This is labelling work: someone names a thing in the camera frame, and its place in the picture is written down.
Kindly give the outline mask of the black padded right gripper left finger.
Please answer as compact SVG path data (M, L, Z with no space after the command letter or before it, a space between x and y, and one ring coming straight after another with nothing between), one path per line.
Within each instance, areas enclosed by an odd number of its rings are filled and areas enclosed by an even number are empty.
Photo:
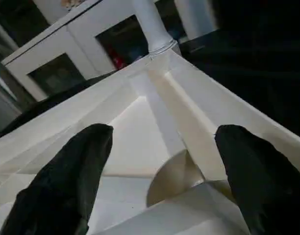
M70 138L17 194L0 234L87 234L113 130L96 123Z

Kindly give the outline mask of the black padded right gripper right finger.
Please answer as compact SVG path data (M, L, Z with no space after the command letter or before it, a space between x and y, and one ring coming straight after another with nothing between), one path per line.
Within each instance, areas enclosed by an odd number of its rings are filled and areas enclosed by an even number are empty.
M252 235L300 235L300 172L268 141L221 125L215 142Z

